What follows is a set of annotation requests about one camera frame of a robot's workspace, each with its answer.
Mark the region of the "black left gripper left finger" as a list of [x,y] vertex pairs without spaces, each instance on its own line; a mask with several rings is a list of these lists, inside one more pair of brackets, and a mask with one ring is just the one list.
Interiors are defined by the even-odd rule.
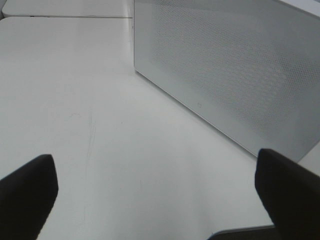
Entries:
[[42,154],[0,180],[0,238],[36,240],[59,191],[52,155]]

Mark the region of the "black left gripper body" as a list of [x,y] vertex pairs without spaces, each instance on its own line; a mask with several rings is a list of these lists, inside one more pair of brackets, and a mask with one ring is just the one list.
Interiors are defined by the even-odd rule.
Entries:
[[209,240],[277,240],[278,232],[274,225],[221,230]]

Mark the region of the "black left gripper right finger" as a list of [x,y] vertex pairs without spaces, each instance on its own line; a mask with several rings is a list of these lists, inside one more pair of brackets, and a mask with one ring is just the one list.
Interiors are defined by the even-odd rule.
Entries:
[[280,153],[259,151],[254,186],[283,240],[320,238],[320,177]]

